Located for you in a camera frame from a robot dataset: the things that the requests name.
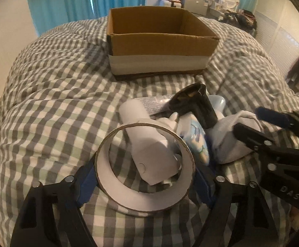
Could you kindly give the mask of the white printed cream tube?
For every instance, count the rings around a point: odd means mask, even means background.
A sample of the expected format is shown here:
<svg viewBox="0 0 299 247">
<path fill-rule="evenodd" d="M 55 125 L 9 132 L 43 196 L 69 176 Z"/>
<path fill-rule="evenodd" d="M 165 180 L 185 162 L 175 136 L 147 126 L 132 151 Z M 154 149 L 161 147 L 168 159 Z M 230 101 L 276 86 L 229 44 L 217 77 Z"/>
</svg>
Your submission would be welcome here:
<svg viewBox="0 0 299 247">
<path fill-rule="evenodd" d="M 168 103 L 173 95 L 159 95 L 156 97 L 139 98 L 149 116 L 169 110 Z"/>
</svg>

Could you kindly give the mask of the grey white sock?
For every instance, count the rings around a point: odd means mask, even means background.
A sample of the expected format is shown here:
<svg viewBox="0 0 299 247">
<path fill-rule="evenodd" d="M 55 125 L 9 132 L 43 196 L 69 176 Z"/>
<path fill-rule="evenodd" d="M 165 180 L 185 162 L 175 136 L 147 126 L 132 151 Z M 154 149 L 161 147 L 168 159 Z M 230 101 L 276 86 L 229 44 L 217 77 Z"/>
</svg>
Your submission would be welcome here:
<svg viewBox="0 0 299 247">
<path fill-rule="evenodd" d="M 231 163 L 252 152 L 243 142 L 238 141 L 233 134 L 233 127 L 238 123 L 245 124 L 260 132 L 263 131 L 256 115 L 245 110 L 218 120 L 212 128 L 206 130 L 211 145 L 211 156 L 216 163 Z"/>
</svg>

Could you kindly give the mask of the light blue earbuds case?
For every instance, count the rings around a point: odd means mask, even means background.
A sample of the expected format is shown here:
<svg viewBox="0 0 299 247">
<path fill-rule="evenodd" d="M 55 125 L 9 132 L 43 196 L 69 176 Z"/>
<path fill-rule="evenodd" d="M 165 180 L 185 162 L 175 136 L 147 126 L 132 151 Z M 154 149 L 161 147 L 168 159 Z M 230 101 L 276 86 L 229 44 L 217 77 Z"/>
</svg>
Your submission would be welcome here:
<svg viewBox="0 0 299 247">
<path fill-rule="evenodd" d="M 217 113 L 224 115 L 224 109 L 226 106 L 225 98 L 220 95 L 209 95 L 208 99 L 209 99 L 213 109 Z"/>
</svg>

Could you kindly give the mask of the white louvered wardrobe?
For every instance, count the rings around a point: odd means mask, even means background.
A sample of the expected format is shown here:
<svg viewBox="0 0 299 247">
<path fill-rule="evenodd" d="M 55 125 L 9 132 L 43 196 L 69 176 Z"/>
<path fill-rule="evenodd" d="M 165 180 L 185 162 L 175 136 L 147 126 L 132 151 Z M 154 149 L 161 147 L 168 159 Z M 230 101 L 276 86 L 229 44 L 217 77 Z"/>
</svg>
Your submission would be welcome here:
<svg viewBox="0 0 299 247">
<path fill-rule="evenodd" d="M 286 76 L 299 57 L 299 12 L 290 0 L 257 0 L 256 40 Z"/>
</svg>

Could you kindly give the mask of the silver mini fridge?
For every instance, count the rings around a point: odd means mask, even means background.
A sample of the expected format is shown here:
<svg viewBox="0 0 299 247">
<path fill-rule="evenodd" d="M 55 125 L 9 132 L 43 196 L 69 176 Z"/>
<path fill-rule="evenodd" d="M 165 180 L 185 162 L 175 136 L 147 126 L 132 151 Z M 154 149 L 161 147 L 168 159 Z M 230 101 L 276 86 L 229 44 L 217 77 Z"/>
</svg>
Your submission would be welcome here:
<svg viewBox="0 0 299 247">
<path fill-rule="evenodd" d="M 207 0 L 183 0 L 183 8 L 193 14 L 206 16 L 208 7 Z"/>
</svg>

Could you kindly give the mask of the blue floral tissue pack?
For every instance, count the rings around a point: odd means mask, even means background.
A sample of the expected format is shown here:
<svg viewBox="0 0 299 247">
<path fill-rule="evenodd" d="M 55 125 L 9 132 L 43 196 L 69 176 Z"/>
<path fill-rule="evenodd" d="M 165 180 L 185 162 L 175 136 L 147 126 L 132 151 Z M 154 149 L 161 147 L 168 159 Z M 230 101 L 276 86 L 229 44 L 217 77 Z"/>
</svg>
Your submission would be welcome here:
<svg viewBox="0 0 299 247">
<path fill-rule="evenodd" d="M 186 142 L 193 157 L 197 158 L 205 166 L 208 166 L 210 157 L 205 140 L 205 132 L 192 113 L 187 113 L 179 118 L 177 134 Z"/>
</svg>

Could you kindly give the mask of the white hair dryer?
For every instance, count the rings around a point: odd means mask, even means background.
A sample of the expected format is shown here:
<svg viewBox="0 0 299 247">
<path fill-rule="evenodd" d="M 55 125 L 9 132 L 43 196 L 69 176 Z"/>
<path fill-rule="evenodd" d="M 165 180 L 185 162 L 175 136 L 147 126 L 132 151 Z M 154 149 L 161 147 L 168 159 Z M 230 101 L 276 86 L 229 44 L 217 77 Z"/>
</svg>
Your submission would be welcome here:
<svg viewBox="0 0 299 247">
<path fill-rule="evenodd" d="M 152 121 L 138 99 L 124 102 L 119 107 L 119 114 L 123 124 Z M 179 162 L 164 131 L 136 126 L 127 128 L 126 132 L 131 141 L 132 159 L 142 180 L 153 186 L 178 173 Z"/>
</svg>

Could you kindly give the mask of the grey white checkered duvet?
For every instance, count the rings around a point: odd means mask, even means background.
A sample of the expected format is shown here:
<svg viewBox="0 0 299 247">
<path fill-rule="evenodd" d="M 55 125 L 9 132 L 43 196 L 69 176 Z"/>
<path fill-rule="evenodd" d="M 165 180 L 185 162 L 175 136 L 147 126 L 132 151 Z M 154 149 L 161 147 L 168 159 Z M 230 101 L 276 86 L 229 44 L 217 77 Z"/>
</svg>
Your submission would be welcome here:
<svg viewBox="0 0 299 247">
<path fill-rule="evenodd" d="M 9 246 L 33 180 L 44 185 L 73 175 L 120 126 L 128 99 L 172 95 L 202 82 L 226 100 L 224 116 L 263 106 L 299 111 L 294 93 L 261 45 L 248 33 L 199 18 L 219 37 L 204 71 L 117 81 L 111 73 L 107 18 L 57 26 L 17 57 L 0 98 L 0 238 Z M 101 190 L 81 208 L 97 246 L 192 246 L 208 215 L 191 191 L 178 205 L 137 215 Z"/>
</svg>

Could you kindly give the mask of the black bags pile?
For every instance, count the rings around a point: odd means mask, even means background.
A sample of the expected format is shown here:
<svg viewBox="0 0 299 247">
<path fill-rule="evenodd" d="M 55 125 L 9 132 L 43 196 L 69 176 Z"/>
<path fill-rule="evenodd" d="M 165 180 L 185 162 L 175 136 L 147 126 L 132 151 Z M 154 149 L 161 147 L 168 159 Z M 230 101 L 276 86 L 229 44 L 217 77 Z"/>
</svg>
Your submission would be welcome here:
<svg viewBox="0 0 299 247">
<path fill-rule="evenodd" d="M 241 13 L 226 12 L 220 22 L 227 23 L 246 32 L 257 29 L 257 20 L 255 15 L 253 15 L 251 11 L 247 10 L 243 10 Z"/>
</svg>

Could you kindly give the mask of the white tape roll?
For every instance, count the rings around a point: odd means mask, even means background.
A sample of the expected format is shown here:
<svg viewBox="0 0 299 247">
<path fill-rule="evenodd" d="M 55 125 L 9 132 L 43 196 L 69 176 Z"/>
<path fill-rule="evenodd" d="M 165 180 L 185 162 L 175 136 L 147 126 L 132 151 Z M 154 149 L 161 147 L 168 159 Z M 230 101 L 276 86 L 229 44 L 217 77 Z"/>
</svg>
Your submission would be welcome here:
<svg viewBox="0 0 299 247">
<path fill-rule="evenodd" d="M 168 189 L 154 193 L 135 191 L 114 175 L 109 148 L 115 135 L 130 132 L 132 158 L 141 177 L 150 185 L 179 174 Z M 157 212 L 179 203 L 189 192 L 195 162 L 185 141 L 170 128 L 150 119 L 140 119 L 111 131 L 95 155 L 96 177 L 104 193 L 120 206 L 138 212 Z"/>
</svg>

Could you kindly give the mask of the open cardboard box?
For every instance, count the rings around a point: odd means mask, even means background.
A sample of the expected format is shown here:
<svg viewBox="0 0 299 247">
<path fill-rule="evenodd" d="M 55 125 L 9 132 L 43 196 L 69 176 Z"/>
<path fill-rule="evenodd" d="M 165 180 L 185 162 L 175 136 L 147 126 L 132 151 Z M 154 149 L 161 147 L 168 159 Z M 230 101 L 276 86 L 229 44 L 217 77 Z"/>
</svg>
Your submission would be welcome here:
<svg viewBox="0 0 299 247">
<path fill-rule="evenodd" d="M 107 19 L 110 69 L 121 80 L 198 74 L 219 41 L 209 26 L 182 8 L 112 8 Z"/>
</svg>

